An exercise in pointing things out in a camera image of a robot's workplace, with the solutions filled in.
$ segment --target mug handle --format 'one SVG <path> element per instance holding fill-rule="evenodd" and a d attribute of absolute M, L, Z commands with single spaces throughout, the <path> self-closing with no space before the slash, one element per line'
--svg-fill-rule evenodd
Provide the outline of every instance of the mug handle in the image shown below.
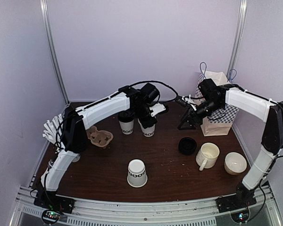
<path fill-rule="evenodd" d="M 207 159 L 204 159 L 204 160 L 203 160 L 203 162 L 202 162 L 202 164 L 201 164 L 201 166 L 200 166 L 200 168 L 199 168 L 199 171 L 203 171 L 203 169 L 204 169 L 204 167 L 206 166 L 207 162 L 208 162 Z"/>

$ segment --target white paper cup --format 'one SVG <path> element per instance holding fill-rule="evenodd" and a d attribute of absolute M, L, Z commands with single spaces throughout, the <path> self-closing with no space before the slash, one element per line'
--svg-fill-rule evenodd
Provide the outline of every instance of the white paper cup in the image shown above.
<path fill-rule="evenodd" d="M 134 120 L 130 122 L 119 121 L 123 134 L 129 135 L 133 133 Z"/>
<path fill-rule="evenodd" d="M 122 132 L 126 135 L 132 134 L 134 125 L 134 114 L 130 111 L 122 111 L 117 116 Z"/>
<path fill-rule="evenodd" d="M 145 128 L 142 126 L 142 124 L 141 124 L 141 122 L 140 122 L 139 120 L 138 120 L 138 123 L 140 124 L 140 126 L 141 126 L 141 131 L 142 131 L 142 133 L 143 133 L 143 135 L 144 135 L 145 137 L 151 137 L 151 136 L 154 135 L 155 124 L 154 124 L 153 126 L 151 126 L 151 127 L 145 129 Z"/>
<path fill-rule="evenodd" d="M 205 143 L 201 146 L 197 156 L 196 162 L 200 166 L 199 170 L 212 168 L 220 154 L 219 148 L 213 143 Z"/>
<path fill-rule="evenodd" d="M 127 181 L 132 187 L 142 187 L 147 183 L 146 167 L 142 160 L 134 159 L 129 162 Z"/>

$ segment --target cup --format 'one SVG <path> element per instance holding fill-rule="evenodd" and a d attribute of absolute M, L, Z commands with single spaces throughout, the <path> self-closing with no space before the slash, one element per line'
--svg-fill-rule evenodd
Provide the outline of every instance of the cup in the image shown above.
<path fill-rule="evenodd" d="M 127 181 L 132 187 L 142 187 L 147 183 L 146 167 L 142 160 L 133 159 L 129 162 Z"/>
<path fill-rule="evenodd" d="M 123 134 L 133 133 L 134 115 L 128 111 L 122 111 L 117 116 Z"/>
<path fill-rule="evenodd" d="M 246 170 L 245 158 L 236 152 L 230 152 L 225 157 L 225 170 L 228 174 L 238 175 Z"/>
<path fill-rule="evenodd" d="M 138 123 L 140 124 L 140 126 L 141 126 L 141 131 L 142 131 L 142 133 L 143 133 L 143 135 L 144 135 L 145 137 L 151 137 L 151 136 L 154 135 L 155 124 L 154 124 L 153 126 L 151 126 L 151 127 L 145 129 L 145 128 L 142 126 L 140 120 L 138 120 Z"/>
<path fill-rule="evenodd" d="M 201 146 L 197 156 L 196 162 L 200 166 L 199 170 L 212 168 L 220 154 L 219 148 L 213 143 L 205 143 Z"/>

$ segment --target metal frame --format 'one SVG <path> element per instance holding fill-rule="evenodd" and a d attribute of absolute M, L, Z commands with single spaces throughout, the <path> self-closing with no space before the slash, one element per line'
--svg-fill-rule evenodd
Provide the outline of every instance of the metal frame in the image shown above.
<path fill-rule="evenodd" d="M 51 27 L 50 27 L 50 19 L 49 19 L 49 14 L 48 14 L 48 9 L 47 9 L 47 0 L 40 0 L 40 4 L 41 4 L 41 11 L 42 11 L 43 21 L 45 25 L 45 30 L 47 34 L 47 40 L 48 40 L 48 44 L 50 48 L 53 68 L 54 68 L 54 71 L 55 71 L 55 74 L 58 80 L 58 85 L 63 95 L 63 99 L 65 101 L 65 104 L 67 105 L 69 103 L 69 99 L 68 99 L 68 96 L 65 90 L 65 85 L 63 83 L 63 79 L 61 76 L 60 67 L 58 65 L 57 54 L 56 54 L 54 43 L 53 43 Z"/>
<path fill-rule="evenodd" d="M 237 28 L 236 28 L 236 35 L 235 35 L 233 49 L 232 49 L 232 55 L 231 55 L 230 63 L 228 65 L 227 72 L 226 72 L 227 76 L 229 74 L 229 71 L 233 69 L 236 65 L 238 50 L 239 50 L 239 46 L 242 40 L 242 35 L 243 35 L 243 30 L 244 30 L 244 25 L 245 25 L 246 9 L 247 9 L 247 0 L 241 0 Z"/>
<path fill-rule="evenodd" d="M 264 186 L 266 194 L 267 211 L 274 226 L 282 226 L 278 208 L 275 203 L 273 193 L 269 186 Z M 17 226 L 21 213 L 30 214 L 36 217 L 41 216 L 44 210 L 34 206 L 34 198 L 30 196 L 30 188 L 20 187 L 15 201 L 14 212 L 9 223 L 10 226 Z M 257 204 L 263 203 L 263 195 L 259 189 L 255 191 Z M 216 217 L 224 216 L 230 212 L 219 213 L 214 198 L 199 199 L 193 201 L 180 202 L 102 202 L 86 199 L 75 199 L 75 206 L 72 214 L 65 214 L 60 223 L 66 225 L 188 225 L 197 221 L 214 221 Z"/>

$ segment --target white bowl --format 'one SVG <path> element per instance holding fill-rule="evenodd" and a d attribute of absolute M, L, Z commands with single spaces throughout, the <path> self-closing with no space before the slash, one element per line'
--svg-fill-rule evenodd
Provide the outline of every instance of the white bowl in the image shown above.
<path fill-rule="evenodd" d="M 225 157 L 225 170 L 231 175 L 238 175 L 246 170 L 247 162 L 245 158 L 237 153 L 231 152 Z"/>

